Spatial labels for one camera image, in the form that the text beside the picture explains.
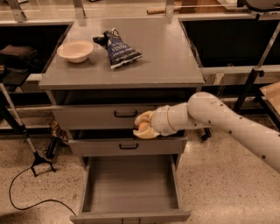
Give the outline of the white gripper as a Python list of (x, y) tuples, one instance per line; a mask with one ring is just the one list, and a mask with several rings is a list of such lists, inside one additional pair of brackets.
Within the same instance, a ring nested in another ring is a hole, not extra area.
[(166, 105), (157, 108), (155, 111), (149, 110), (139, 115), (134, 124), (139, 126), (143, 122), (150, 123), (150, 126), (140, 130), (134, 130), (133, 134), (141, 139), (152, 139), (158, 135), (167, 137), (176, 133), (176, 130), (170, 125), (168, 111), (170, 106)]

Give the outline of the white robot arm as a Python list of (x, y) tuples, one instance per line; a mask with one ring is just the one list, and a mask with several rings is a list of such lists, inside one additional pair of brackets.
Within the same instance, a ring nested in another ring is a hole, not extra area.
[(236, 114), (207, 92), (193, 94), (187, 102), (143, 112), (136, 118), (135, 125), (133, 134), (141, 139), (215, 127), (280, 172), (280, 132)]

